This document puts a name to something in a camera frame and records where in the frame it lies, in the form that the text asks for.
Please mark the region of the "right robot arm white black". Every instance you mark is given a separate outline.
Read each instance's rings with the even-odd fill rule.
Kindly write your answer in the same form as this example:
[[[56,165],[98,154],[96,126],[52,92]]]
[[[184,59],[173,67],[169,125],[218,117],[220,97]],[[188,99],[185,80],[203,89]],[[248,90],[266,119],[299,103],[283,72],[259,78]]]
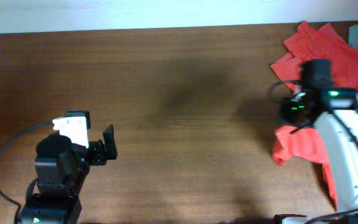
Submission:
[[[321,137],[337,193],[337,211],[305,223],[358,223],[358,100],[350,88],[300,90],[281,102],[280,119]]]

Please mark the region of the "orange soccer t-shirt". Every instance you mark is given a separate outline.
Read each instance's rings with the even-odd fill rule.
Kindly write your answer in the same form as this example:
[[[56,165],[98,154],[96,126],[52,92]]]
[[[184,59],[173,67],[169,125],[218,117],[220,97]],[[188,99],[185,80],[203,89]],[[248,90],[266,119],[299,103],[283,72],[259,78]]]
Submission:
[[[323,179],[327,183],[329,195],[337,207],[337,192],[329,158],[323,141],[317,130],[301,129],[295,133],[296,127],[284,125],[275,130],[276,140],[272,148],[272,159],[277,165],[284,165],[292,157],[300,157],[323,166]]]

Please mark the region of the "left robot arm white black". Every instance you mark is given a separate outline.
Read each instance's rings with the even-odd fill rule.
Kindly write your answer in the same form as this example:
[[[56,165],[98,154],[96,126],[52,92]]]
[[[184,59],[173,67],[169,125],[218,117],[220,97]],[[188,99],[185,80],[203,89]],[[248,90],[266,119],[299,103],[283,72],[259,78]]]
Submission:
[[[40,141],[35,158],[37,178],[27,188],[17,223],[76,223],[82,209],[79,194],[90,167],[117,159],[113,125],[104,130],[103,138],[88,147],[57,133]]]

